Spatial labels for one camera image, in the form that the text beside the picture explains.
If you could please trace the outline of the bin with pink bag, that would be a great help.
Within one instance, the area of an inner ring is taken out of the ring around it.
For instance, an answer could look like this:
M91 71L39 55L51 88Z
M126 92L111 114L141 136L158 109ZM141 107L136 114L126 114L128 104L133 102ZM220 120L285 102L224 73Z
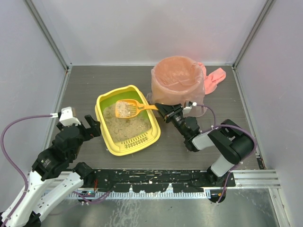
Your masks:
M151 70L150 104L184 105L204 103L205 67L189 57L172 56L161 60Z

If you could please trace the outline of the orange litter scoop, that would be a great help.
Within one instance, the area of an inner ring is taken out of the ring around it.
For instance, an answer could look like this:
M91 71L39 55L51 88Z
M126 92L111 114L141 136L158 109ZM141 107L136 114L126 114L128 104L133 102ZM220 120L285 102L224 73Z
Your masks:
M127 119L136 117L145 110L158 110L155 105L145 105L135 99L118 100L115 104L115 115L117 118Z

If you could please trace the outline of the yellow green litter box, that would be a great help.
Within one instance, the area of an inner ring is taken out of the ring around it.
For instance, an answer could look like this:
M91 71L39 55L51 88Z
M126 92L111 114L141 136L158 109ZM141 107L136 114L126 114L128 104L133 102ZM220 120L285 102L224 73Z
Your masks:
M134 118L117 118L116 102L122 99L148 103L143 93L134 85L116 88L97 98L96 117L101 124L106 147L115 156L125 156L143 150L155 143L161 135L160 126L152 110L143 111Z

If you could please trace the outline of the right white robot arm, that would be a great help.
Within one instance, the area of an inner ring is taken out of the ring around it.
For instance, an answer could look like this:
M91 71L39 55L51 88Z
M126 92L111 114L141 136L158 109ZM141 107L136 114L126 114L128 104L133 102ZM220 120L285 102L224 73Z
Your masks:
M203 109L205 105L186 102L184 106L160 103L155 106L163 120L172 123L179 131L189 151L198 152L213 146L218 149L220 156L206 171L206 179L211 184L226 180L228 173L256 149L253 136L229 119L202 131L196 117L184 116L193 107Z

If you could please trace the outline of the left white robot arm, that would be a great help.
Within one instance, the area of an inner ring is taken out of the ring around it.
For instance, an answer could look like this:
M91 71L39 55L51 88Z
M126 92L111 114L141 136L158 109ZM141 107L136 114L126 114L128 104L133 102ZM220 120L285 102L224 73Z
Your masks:
M50 211L68 194L92 184L94 171L81 162L48 196L42 196L48 186L77 158L82 144L101 135L100 122L90 115L86 115L85 119L89 128L81 122L77 123L76 118L67 125L62 121L57 123L60 131L51 146L39 153L29 176L21 173L25 185L13 203L0 214L1 226L39 227Z

